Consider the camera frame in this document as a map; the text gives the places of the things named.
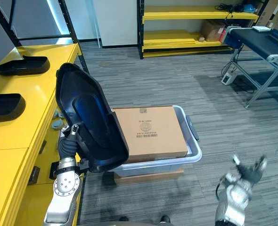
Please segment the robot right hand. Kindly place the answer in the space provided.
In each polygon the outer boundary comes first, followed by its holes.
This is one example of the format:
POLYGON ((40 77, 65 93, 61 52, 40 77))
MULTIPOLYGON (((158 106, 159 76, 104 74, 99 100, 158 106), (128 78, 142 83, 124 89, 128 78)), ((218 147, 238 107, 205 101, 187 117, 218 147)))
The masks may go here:
POLYGON ((240 178, 242 180, 246 180, 249 183, 252 184, 252 186, 254 186, 255 184, 257 184, 264 172, 267 169, 267 156, 266 155, 262 155, 260 157, 260 159, 255 162, 253 165, 247 166, 247 165, 243 165, 241 163, 241 161, 239 160, 237 155, 233 155, 233 162, 236 165, 236 168, 240 174, 240 178))

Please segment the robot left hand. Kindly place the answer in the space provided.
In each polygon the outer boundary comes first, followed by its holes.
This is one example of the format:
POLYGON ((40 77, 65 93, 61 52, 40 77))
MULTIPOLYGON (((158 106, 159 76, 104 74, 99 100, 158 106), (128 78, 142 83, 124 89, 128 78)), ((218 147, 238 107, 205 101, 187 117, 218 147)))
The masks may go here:
POLYGON ((77 143, 78 130, 79 126, 73 124, 71 127, 66 125, 59 131, 57 149, 60 159, 74 158, 76 156, 79 149, 77 143))

